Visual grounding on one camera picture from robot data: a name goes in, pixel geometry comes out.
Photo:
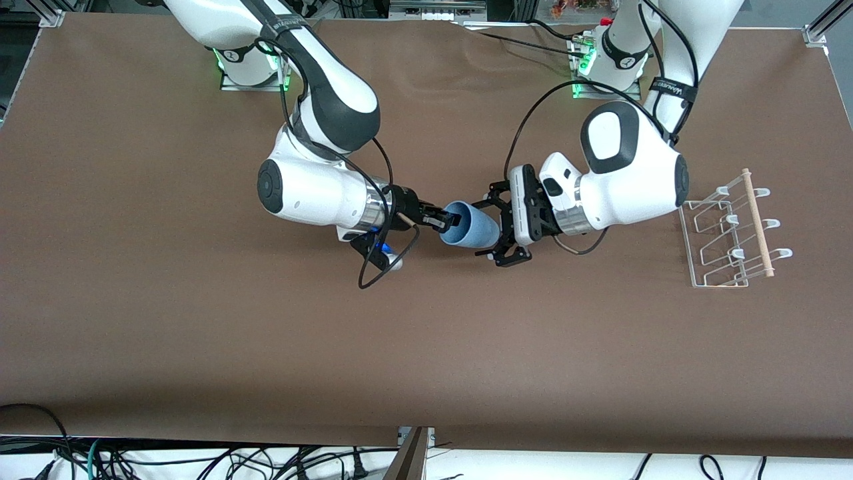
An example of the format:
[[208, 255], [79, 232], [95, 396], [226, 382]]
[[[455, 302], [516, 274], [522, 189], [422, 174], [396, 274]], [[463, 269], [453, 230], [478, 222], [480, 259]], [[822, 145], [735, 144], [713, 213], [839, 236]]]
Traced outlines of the blue cup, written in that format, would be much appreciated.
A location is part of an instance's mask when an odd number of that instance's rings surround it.
[[445, 209], [459, 216], [459, 221], [448, 231], [441, 233], [442, 242], [453, 247], [486, 249], [500, 237], [500, 227], [493, 218], [465, 201], [453, 201]]

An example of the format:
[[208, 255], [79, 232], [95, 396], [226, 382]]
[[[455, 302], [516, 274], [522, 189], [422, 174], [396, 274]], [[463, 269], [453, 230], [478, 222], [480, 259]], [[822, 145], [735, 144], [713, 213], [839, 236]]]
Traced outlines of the brown table cover sheet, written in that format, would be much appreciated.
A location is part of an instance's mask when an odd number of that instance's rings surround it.
[[771, 189], [776, 276], [690, 286], [677, 215], [511, 268], [421, 236], [357, 288], [256, 191], [283, 122], [164, 15], [43, 30], [0, 128], [0, 404], [72, 435], [853, 458], [853, 131], [828, 57], [729, 31], [690, 194]]

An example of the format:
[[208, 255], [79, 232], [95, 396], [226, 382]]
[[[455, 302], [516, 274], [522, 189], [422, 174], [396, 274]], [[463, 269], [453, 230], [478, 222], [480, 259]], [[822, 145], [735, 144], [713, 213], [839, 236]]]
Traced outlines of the white power strip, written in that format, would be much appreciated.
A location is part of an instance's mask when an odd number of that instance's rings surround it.
[[388, 19], [485, 22], [485, 0], [389, 0]]

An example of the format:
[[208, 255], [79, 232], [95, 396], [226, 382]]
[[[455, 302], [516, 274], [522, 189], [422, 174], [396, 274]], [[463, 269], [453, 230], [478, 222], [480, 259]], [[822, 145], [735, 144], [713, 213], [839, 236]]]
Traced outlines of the brown angled beam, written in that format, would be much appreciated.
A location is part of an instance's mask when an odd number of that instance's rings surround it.
[[428, 453], [427, 441], [425, 428], [415, 427], [403, 446], [397, 449], [382, 480], [423, 480]]

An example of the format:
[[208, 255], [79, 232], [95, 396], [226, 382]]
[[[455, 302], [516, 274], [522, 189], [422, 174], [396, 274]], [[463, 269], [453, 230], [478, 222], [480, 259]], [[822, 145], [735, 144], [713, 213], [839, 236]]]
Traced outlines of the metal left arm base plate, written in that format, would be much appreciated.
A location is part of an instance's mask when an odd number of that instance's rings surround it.
[[618, 95], [610, 90], [603, 89], [597, 85], [589, 85], [588, 82], [597, 82], [616, 88], [622, 87], [622, 92], [634, 100], [642, 97], [640, 94], [640, 76], [643, 74], [643, 66], [648, 60], [643, 55], [642, 60], [630, 69], [620, 70], [607, 55], [597, 51], [595, 38], [588, 31], [584, 35], [573, 35], [566, 42], [570, 52], [579, 54], [570, 58], [570, 72], [572, 80], [585, 80], [584, 84], [572, 86], [572, 95], [581, 99], [615, 100]]

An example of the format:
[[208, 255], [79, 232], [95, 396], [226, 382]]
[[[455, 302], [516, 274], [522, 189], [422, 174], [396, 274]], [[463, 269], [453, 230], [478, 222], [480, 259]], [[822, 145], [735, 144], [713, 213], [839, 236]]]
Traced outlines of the metal bracket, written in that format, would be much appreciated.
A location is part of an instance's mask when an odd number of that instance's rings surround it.
[[[399, 428], [397, 428], [397, 447], [403, 446], [403, 443], [405, 443], [407, 437], [414, 431], [414, 429], [415, 428], [411, 426], [400, 426]], [[425, 427], [425, 431], [428, 434], [427, 449], [433, 449], [433, 447], [436, 445], [436, 435], [434, 433], [434, 428]]]

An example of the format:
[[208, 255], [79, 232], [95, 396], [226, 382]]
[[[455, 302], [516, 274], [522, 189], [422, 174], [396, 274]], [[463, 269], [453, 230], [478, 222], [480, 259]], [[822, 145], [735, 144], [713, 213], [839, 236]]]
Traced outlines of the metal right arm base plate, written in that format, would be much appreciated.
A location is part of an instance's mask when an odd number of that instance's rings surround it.
[[256, 46], [219, 51], [213, 49], [221, 72], [223, 91], [287, 91], [291, 79], [289, 64], [266, 55]]

